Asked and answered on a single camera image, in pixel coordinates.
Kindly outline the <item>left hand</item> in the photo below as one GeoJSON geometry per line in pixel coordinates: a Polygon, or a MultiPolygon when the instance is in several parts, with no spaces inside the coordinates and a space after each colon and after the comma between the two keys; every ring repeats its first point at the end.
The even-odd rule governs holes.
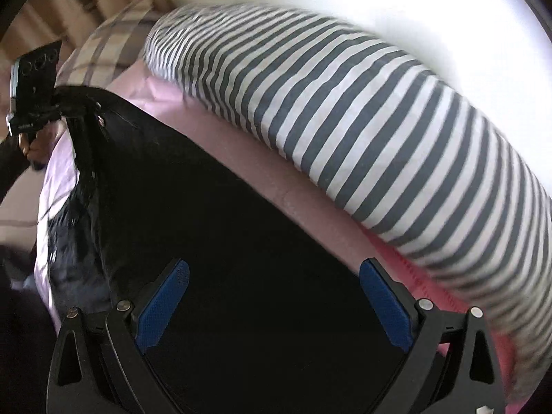
{"type": "Polygon", "coordinates": [[[44,169],[50,161],[50,156],[66,125],[63,121],[54,121],[46,124],[40,131],[29,134],[19,134],[18,141],[23,155],[27,158],[32,169],[44,169]]]}

